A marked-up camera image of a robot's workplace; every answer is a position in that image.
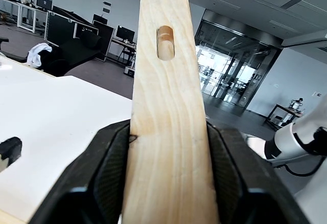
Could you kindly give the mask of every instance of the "floor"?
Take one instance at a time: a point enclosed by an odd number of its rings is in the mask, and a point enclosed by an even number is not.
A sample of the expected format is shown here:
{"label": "floor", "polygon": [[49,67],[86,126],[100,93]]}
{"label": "floor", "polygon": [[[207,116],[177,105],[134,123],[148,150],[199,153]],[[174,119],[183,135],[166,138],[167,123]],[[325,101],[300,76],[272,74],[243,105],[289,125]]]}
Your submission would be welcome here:
{"label": "floor", "polygon": [[[26,56],[34,45],[44,42],[39,35],[34,35],[15,26],[0,26],[0,36],[10,39],[9,43],[3,43],[2,49],[18,56]],[[123,74],[123,69],[111,62],[98,60],[89,61],[71,70],[67,75],[72,75],[98,85],[104,89],[132,99],[133,79]],[[203,94],[204,106],[209,121],[218,127],[230,126],[241,132],[255,135],[269,140],[274,131],[264,123],[264,118],[246,111],[240,107],[226,103],[220,99]],[[310,157],[303,162],[290,164],[290,167],[299,173],[310,172],[319,159]],[[299,178],[290,175],[285,169],[276,170],[283,183],[292,194],[297,193],[308,182],[309,178]]]}

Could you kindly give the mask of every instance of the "glass door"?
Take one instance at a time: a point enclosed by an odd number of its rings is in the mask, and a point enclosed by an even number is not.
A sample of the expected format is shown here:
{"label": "glass door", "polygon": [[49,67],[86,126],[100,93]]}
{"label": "glass door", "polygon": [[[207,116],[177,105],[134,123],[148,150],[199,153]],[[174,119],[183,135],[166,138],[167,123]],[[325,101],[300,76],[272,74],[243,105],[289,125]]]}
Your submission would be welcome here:
{"label": "glass door", "polygon": [[204,21],[196,44],[202,92],[244,108],[277,53],[272,47]]}

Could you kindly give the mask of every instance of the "white cloth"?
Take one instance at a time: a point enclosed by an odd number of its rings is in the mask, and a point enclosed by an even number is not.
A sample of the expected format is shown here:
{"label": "white cloth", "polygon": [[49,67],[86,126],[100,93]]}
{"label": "white cloth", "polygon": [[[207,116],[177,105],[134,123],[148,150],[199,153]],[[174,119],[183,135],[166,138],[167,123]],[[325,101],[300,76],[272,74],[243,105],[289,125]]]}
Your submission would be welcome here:
{"label": "white cloth", "polygon": [[43,50],[52,52],[52,47],[46,43],[37,44],[29,51],[29,55],[27,56],[26,64],[28,66],[34,67],[34,68],[40,67],[41,66],[41,56],[39,55],[39,53]]}

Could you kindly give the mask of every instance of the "wood grain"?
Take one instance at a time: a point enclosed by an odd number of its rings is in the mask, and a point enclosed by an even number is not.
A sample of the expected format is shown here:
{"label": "wood grain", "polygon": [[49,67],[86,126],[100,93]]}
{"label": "wood grain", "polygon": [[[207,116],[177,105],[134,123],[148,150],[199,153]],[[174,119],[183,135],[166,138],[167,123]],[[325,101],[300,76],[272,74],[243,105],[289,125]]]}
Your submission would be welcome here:
{"label": "wood grain", "polygon": [[0,224],[25,224],[26,222],[7,214],[0,210]]}
{"label": "wood grain", "polygon": [[131,135],[123,223],[218,223],[188,0],[141,0]]}

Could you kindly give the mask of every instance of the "white table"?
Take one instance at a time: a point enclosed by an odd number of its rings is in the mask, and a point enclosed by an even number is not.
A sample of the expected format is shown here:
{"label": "white table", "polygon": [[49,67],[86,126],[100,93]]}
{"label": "white table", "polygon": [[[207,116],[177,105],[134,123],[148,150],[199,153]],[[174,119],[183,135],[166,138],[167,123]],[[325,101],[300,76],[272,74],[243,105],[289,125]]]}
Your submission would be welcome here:
{"label": "white table", "polygon": [[0,1],[11,4],[11,12],[10,12],[11,17],[13,16],[13,7],[17,6],[19,8],[17,2],[12,2],[12,1],[9,1],[9,0],[0,0]]}
{"label": "white table", "polygon": [[[32,25],[32,28],[25,27],[23,25],[23,23],[22,23],[22,11],[23,11],[24,8],[26,8],[27,10],[31,10],[33,12],[33,25]],[[36,8],[29,7],[29,6],[24,5],[24,4],[18,3],[17,27],[28,30],[28,31],[35,34],[35,30],[36,30],[36,12],[41,12],[41,13],[46,14],[46,12],[41,11],[39,9],[36,9]]]}
{"label": "white table", "polygon": [[[12,61],[0,57],[0,62],[3,67]],[[130,119],[132,109],[131,100],[83,80],[17,65],[13,62],[12,76],[0,69],[0,141],[22,140],[22,156],[0,173],[0,223],[10,224],[28,222],[96,132]],[[16,222],[1,222],[7,214]]]}
{"label": "white table", "polygon": [[[24,5],[24,4],[21,4],[21,3],[18,3],[18,2],[12,2],[12,1],[9,1],[9,0],[2,0],[2,1],[11,4],[11,16],[13,14],[12,13],[13,12],[13,6],[18,6],[17,27],[28,30],[28,31],[30,31],[32,33],[35,33],[35,31],[36,31],[36,12],[40,12],[40,13],[43,13],[43,14],[46,14],[46,12],[41,11],[41,10],[36,9],[36,8],[33,8],[33,7],[29,7],[27,5]],[[26,8],[27,10],[31,10],[33,12],[33,25],[32,25],[32,28],[28,28],[28,27],[24,26],[24,24],[22,22],[22,11],[23,11],[24,8]]]}

